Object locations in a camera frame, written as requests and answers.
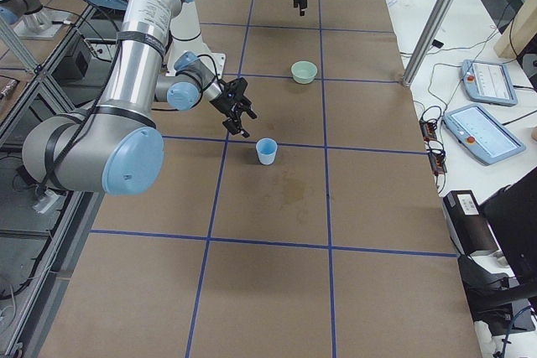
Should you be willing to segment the blue teach pendant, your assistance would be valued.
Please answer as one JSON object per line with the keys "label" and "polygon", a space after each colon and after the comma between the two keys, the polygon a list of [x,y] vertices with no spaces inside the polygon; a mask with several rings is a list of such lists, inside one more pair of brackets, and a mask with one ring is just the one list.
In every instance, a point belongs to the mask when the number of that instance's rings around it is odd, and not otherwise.
{"label": "blue teach pendant", "polygon": [[516,136],[477,103],[447,112],[443,122],[457,141],[485,165],[511,158],[526,149]]}
{"label": "blue teach pendant", "polygon": [[461,78],[471,101],[500,106],[516,106],[518,97],[504,63],[463,60]]}

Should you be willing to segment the small black square device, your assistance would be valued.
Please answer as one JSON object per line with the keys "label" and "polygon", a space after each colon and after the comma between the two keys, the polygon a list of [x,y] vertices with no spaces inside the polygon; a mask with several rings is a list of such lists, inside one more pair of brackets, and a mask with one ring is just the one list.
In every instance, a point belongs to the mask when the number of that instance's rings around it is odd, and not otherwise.
{"label": "small black square device", "polygon": [[437,49],[442,49],[443,46],[444,46],[444,43],[441,42],[441,41],[439,41],[439,40],[437,40],[437,39],[434,39],[434,40],[432,41],[432,46],[435,47],[435,48],[437,48]]}

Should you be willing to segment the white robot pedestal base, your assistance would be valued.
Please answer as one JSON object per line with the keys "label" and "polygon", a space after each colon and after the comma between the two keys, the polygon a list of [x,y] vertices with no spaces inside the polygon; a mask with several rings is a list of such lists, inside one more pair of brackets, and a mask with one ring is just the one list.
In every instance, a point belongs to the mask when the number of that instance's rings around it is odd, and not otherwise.
{"label": "white robot pedestal base", "polygon": [[176,60],[184,52],[202,54],[202,61],[209,68],[216,68],[218,77],[222,77],[226,55],[213,53],[206,45],[202,34],[195,2],[183,3],[179,15],[171,19],[169,37],[172,40],[166,60],[166,75],[174,75]]}

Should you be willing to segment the light blue plastic cup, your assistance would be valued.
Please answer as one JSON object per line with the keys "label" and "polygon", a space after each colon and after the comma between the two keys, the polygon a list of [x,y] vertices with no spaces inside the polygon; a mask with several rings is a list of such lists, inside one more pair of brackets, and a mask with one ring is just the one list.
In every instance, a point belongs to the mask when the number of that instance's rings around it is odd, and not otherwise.
{"label": "light blue plastic cup", "polygon": [[258,161],[262,165],[271,165],[278,152],[278,144],[270,137],[264,137],[256,143],[256,153],[258,155]]}

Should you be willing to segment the near blue teach pendant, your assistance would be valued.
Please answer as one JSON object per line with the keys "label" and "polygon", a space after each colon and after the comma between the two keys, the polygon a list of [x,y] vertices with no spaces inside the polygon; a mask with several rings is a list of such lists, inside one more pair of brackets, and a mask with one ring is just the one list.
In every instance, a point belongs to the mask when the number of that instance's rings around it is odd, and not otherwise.
{"label": "near blue teach pendant", "polygon": [[443,122],[457,141],[485,165],[511,158],[526,149],[516,136],[477,103],[447,112]]}

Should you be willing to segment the green ceramic bowl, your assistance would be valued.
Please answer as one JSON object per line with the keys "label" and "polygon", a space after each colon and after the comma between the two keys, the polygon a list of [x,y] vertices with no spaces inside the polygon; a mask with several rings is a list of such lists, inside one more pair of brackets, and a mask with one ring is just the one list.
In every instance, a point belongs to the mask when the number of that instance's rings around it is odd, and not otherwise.
{"label": "green ceramic bowl", "polygon": [[294,62],[290,67],[290,71],[294,82],[301,85],[307,85],[313,82],[318,73],[317,66],[307,60]]}

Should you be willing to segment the black power strip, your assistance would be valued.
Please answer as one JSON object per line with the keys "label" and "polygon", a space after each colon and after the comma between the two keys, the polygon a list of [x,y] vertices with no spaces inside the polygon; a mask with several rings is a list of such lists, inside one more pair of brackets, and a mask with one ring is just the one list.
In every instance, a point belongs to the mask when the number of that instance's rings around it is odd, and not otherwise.
{"label": "black power strip", "polygon": [[436,134],[437,121],[420,119],[419,124],[433,175],[446,174],[446,150]]}

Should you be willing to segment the black printer box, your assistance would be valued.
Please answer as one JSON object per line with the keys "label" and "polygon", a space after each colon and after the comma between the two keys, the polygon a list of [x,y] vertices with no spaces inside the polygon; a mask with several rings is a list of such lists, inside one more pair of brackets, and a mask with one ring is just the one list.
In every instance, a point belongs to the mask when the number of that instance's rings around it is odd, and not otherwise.
{"label": "black printer box", "polygon": [[462,255],[489,256],[499,250],[471,190],[452,190],[442,202],[451,240]]}

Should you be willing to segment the aluminium frame post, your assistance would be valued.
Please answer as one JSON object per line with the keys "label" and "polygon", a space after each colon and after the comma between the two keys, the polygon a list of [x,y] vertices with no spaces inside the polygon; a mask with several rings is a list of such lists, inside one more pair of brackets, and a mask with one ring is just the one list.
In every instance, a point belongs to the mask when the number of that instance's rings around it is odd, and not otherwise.
{"label": "aluminium frame post", "polygon": [[409,63],[407,64],[402,76],[402,84],[404,86],[411,86],[453,1],[454,0],[435,1],[430,16],[425,23],[424,30],[414,48],[414,52],[411,55]]}

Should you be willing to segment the far blue teach pendant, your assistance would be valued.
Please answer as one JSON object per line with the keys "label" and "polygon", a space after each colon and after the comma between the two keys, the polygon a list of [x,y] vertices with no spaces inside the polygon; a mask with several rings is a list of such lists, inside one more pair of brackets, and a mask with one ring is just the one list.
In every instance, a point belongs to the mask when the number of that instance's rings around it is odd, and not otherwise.
{"label": "far blue teach pendant", "polygon": [[471,101],[500,106],[516,106],[518,97],[504,63],[463,60],[461,78]]}

